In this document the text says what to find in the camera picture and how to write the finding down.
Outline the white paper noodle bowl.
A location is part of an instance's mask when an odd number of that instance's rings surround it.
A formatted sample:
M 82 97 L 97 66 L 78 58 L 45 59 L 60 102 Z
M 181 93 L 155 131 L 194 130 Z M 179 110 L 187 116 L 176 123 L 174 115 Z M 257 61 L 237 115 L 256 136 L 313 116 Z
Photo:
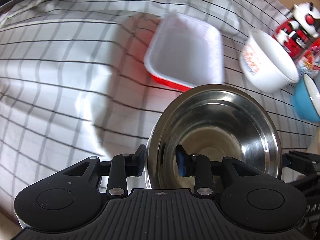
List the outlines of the white paper noodle bowl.
M 249 31 L 239 62 L 249 82 L 265 93 L 299 81 L 298 70 L 285 49 L 259 29 Z

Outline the blue ceramic bowl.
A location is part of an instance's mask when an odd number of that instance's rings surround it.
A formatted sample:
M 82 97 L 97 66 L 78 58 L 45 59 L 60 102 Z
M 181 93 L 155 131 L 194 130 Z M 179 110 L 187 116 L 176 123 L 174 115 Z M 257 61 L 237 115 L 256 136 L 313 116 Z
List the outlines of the blue ceramic bowl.
M 303 74 L 295 87 L 293 107 L 300 119 L 319 122 L 319 82 Z

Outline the red cereal bag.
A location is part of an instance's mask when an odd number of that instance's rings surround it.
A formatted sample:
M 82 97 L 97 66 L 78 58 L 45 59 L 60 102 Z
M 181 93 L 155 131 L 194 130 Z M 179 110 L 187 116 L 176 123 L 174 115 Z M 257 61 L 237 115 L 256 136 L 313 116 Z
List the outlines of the red cereal bag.
M 299 76 L 308 74 L 314 78 L 319 73 L 319 42 L 315 42 L 310 49 L 298 60 L 297 69 Z

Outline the white black grid tablecloth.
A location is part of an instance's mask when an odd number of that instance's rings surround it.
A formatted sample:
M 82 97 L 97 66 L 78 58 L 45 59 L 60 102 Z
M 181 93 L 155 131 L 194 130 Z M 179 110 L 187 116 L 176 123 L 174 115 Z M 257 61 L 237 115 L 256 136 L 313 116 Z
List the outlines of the white black grid tablecloth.
M 266 109 L 284 150 L 303 150 L 318 125 L 300 119 L 294 86 L 266 94 L 238 58 L 248 30 L 270 33 L 287 9 L 277 0 L 26 0 L 1 18 L 1 210 L 28 185 L 91 155 L 102 160 L 146 143 L 180 95 L 143 64 L 171 11 L 222 33 L 225 81 Z

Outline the white and red rectangular tray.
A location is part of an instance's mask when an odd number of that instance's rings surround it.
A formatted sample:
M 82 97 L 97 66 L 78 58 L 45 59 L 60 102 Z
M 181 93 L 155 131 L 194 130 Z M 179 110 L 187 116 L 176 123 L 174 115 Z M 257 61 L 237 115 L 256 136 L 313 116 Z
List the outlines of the white and red rectangular tray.
M 182 91 L 224 82 L 222 37 L 211 24 L 170 12 L 161 19 L 144 56 L 161 85 Z

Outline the stainless steel bowl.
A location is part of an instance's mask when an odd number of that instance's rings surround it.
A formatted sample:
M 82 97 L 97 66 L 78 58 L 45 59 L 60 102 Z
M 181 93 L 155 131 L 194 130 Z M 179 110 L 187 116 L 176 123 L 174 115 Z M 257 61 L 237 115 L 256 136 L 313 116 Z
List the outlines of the stainless steel bowl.
M 178 174 L 175 148 L 221 161 L 230 156 L 275 178 L 282 173 L 276 127 L 257 100 L 228 85 L 202 85 L 178 96 L 159 117 L 147 142 L 148 188 L 190 188 Z

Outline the red panda robot figurine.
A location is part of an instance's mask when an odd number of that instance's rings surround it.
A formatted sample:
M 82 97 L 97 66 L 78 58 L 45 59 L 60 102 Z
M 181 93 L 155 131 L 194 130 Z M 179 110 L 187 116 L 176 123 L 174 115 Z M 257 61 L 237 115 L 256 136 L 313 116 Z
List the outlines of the red panda robot figurine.
M 272 37 L 296 60 L 319 37 L 319 10 L 312 2 L 295 4 Z

